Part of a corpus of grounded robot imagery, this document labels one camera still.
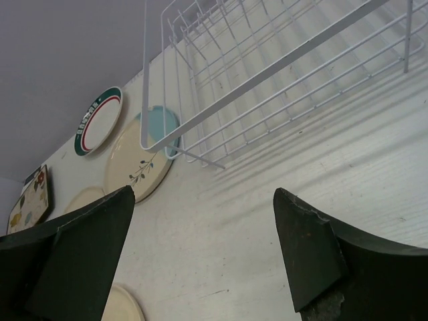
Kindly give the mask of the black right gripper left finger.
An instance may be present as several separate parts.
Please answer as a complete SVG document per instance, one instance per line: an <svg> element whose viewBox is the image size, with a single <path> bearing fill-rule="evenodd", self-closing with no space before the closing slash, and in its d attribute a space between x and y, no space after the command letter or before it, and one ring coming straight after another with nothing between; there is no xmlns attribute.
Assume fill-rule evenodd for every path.
<svg viewBox="0 0 428 321"><path fill-rule="evenodd" d="M1 319L101 320L134 204L125 186L1 237Z"/></svg>

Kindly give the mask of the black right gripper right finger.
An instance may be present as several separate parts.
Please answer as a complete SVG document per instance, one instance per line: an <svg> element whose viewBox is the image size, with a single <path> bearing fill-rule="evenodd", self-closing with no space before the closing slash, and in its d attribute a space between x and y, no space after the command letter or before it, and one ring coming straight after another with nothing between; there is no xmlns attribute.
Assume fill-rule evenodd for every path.
<svg viewBox="0 0 428 321"><path fill-rule="evenodd" d="M276 189L276 229L303 320L426 320L427 250L331 217Z"/></svg>

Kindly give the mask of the cream and blue round plate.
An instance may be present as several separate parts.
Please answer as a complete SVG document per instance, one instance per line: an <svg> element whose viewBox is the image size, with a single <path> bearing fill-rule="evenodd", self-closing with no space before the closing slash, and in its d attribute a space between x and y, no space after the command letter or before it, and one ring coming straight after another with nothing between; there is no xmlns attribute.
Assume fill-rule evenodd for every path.
<svg viewBox="0 0 428 321"><path fill-rule="evenodd" d="M167 175L176 150L162 148L151 153L140 145L140 114L121 131L115 140L104 171L103 190L109 194L129 185L138 203L147 198ZM176 114L162 106L148 111L148 142L154 143L179 126Z"/></svg>

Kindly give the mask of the green red rimmed white plate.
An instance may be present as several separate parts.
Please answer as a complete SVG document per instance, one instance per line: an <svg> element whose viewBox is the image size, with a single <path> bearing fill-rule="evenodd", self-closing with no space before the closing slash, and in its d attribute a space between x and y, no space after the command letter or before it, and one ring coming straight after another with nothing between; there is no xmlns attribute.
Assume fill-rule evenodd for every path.
<svg viewBox="0 0 428 321"><path fill-rule="evenodd" d="M78 156L94 152L108 138L122 111L123 94L119 87L104 90L81 119L74 139Z"/></svg>

